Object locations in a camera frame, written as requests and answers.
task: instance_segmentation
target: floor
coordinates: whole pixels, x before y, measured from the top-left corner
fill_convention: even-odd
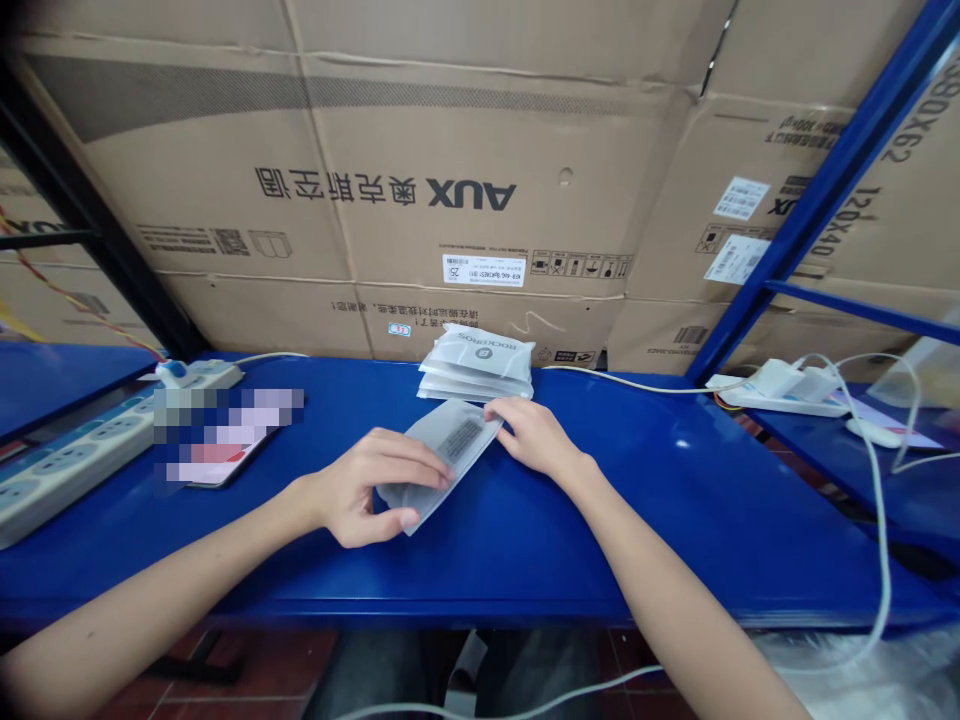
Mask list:
[[[756,435],[760,428],[737,421]],[[832,487],[800,458],[770,440],[767,448],[821,492]],[[171,651],[187,658],[202,637],[193,631]],[[295,720],[322,675],[336,634],[333,631],[225,631],[209,657],[216,665],[245,658],[237,685],[229,688],[140,678],[96,716],[97,720]],[[603,680],[612,680],[656,658],[636,630],[607,630],[598,635]],[[601,694],[607,720],[695,720],[689,705],[663,673],[635,678]]]

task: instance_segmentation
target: person's right hand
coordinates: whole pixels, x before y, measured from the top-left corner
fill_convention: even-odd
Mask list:
[[[564,470],[571,470],[587,457],[580,452],[560,423],[543,405],[524,398],[498,398],[483,406],[489,421],[499,415],[513,428],[500,428],[497,440],[514,458],[528,468],[545,473],[559,482]]]

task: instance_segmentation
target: power strip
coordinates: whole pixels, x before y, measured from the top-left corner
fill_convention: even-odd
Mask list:
[[[184,389],[229,388],[243,372],[198,360]],[[157,384],[0,470],[0,550],[19,542],[153,445]]]
[[[742,382],[743,378],[732,375],[714,375],[707,381],[707,387],[726,387]],[[768,398],[757,392],[756,386],[749,382],[733,390],[724,390],[720,399],[734,407],[749,407],[757,410],[779,410],[780,412],[799,413],[801,415],[817,415],[819,417],[841,417],[850,412],[846,403],[839,403],[832,398],[811,402],[801,400],[794,395],[784,395],[781,398]]]

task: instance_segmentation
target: human hand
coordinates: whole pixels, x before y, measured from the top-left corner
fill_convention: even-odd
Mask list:
[[[285,493],[305,522],[327,528],[345,548],[384,542],[420,522],[414,508],[373,512],[373,487],[416,483],[445,490],[453,471],[419,440],[374,428],[323,470],[297,478]]]
[[[545,473],[560,483],[564,470],[570,470],[587,457],[580,452],[560,423],[543,405],[524,398],[498,398],[483,406],[483,416],[492,420],[499,415],[513,428],[504,427],[497,440],[514,458],[527,467]]]

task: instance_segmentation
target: blue metal shelf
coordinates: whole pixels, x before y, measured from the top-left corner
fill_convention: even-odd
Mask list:
[[[786,282],[960,41],[960,0],[929,0],[687,371],[703,385],[777,293],[960,345],[960,328]]]

